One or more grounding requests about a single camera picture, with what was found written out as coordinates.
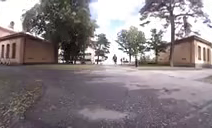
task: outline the sky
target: sky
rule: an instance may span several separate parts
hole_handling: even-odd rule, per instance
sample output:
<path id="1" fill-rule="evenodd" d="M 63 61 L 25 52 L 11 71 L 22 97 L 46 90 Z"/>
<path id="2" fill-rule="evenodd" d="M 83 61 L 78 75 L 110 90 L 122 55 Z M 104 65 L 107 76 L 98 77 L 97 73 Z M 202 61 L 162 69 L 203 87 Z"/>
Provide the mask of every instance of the sky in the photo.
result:
<path id="1" fill-rule="evenodd" d="M 25 10 L 33 7 L 39 0 L 7 0 L 0 4 L 0 25 L 7 27 L 10 21 L 15 22 L 15 30 L 21 31 L 21 15 Z M 139 30 L 144 31 L 147 38 L 150 36 L 150 29 L 161 28 L 160 20 L 154 20 L 146 27 L 141 27 L 139 24 L 139 10 L 144 5 L 145 0 L 93 0 L 90 4 L 91 15 L 97 20 L 99 28 L 96 34 L 105 33 L 108 40 L 111 42 L 110 54 L 106 63 L 112 63 L 112 56 L 116 54 L 119 58 L 126 57 L 118 50 L 118 45 L 115 42 L 117 33 L 121 29 L 128 29 L 130 26 L 135 26 Z M 209 14 L 212 20 L 212 0 L 204 0 L 204 11 Z M 193 28 L 200 31 L 201 37 L 212 42 L 212 29 L 206 25 L 197 23 Z M 164 40 L 169 41 L 170 33 L 164 34 Z"/>

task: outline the gravel path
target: gravel path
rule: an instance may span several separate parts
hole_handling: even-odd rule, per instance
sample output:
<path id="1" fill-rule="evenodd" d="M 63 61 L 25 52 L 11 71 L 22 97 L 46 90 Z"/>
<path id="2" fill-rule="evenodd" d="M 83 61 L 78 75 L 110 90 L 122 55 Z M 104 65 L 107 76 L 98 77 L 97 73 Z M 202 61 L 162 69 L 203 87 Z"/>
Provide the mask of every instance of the gravel path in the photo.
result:
<path id="1" fill-rule="evenodd" d="M 41 98 L 12 128 L 212 128 L 212 84 L 201 80 L 212 70 L 105 66 L 91 71 L 0 67 L 0 72 L 21 85 L 43 86 Z"/>

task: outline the window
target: window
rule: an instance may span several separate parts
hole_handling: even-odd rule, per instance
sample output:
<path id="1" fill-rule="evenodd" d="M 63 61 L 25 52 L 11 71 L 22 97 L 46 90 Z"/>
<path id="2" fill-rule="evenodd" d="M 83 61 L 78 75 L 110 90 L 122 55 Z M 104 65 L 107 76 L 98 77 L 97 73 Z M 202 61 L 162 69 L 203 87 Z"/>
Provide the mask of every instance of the window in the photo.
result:
<path id="1" fill-rule="evenodd" d="M 12 46 L 12 58 L 13 59 L 16 58 L 16 43 L 13 43 L 13 46 Z"/>
<path id="2" fill-rule="evenodd" d="M 2 45 L 2 52 L 1 52 L 1 58 L 4 58 L 4 45 Z"/>
<path id="3" fill-rule="evenodd" d="M 6 45 L 6 58 L 10 57 L 10 44 Z"/>
<path id="4" fill-rule="evenodd" d="M 206 61 L 206 48 L 203 48 L 203 60 Z"/>
<path id="5" fill-rule="evenodd" d="M 210 61 L 210 49 L 207 49 L 207 61 Z"/>
<path id="6" fill-rule="evenodd" d="M 198 59 L 201 60 L 201 47 L 198 46 Z"/>

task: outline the person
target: person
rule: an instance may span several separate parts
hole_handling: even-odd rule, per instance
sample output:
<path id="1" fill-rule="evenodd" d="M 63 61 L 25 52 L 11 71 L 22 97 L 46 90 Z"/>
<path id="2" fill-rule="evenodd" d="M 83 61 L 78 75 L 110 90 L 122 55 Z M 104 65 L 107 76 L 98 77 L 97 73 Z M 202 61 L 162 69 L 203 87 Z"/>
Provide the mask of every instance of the person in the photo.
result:
<path id="1" fill-rule="evenodd" d="M 122 61 L 123 61 L 122 58 L 120 59 L 120 61 L 121 61 L 121 65 L 122 65 Z"/>
<path id="2" fill-rule="evenodd" d="M 117 56 L 115 54 L 113 56 L 113 61 L 114 61 L 115 64 L 117 64 Z"/>

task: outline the ground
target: ground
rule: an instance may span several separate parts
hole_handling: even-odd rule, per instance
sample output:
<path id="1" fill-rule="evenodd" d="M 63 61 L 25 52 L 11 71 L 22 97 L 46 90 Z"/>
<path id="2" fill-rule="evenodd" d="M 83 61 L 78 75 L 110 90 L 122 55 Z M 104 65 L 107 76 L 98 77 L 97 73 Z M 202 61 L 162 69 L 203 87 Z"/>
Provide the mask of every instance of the ground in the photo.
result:
<path id="1" fill-rule="evenodd" d="M 212 128 L 212 69 L 0 66 L 0 127 Z"/>

